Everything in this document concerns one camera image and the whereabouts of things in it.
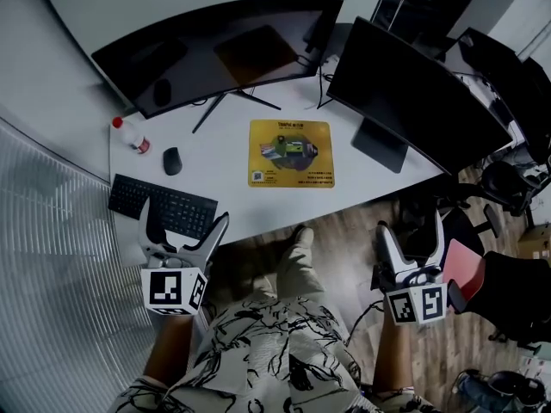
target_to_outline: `keyboard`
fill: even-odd
[[[132,177],[115,175],[109,209],[139,220],[148,197],[161,212],[161,223],[168,231],[199,240],[214,222],[216,200],[159,187]]]

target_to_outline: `bottle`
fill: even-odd
[[[122,120],[120,116],[113,118],[113,128],[119,136],[119,140],[132,148],[138,154],[142,155],[151,147],[148,139],[141,134],[134,124],[127,120]]]

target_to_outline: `black and white shirt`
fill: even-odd
[[[307,299],[238,303],[214,320],[178,383],[136,379],[110,411],[436,412],[412,389],[366,399],[344,335],[329,310]]]

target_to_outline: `black monitor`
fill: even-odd
[[[550,154],[551,121],[548,99],[542,94],[547,88],[536,69],[537,64],[531,61],[523,64],[509,47],[472,28],[467,29],[451,48],[457,47],[461,59],[498,92],[517,121],[532,159],[546,163]],[[461,72],[462,66],[446,58],[453,52],[451,48],[442,54],[444,65],[451,71]]]
[[[450,174],[511,142],[445,67],[359,17],[327,94]]]
[[[146,117],[316,74],[343,0],[239,0],[133,32],[92,53]]]

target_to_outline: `yellow mouse pad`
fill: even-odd
[[[252,120],[249,186],[333,188],[329,124],[313,120]]]

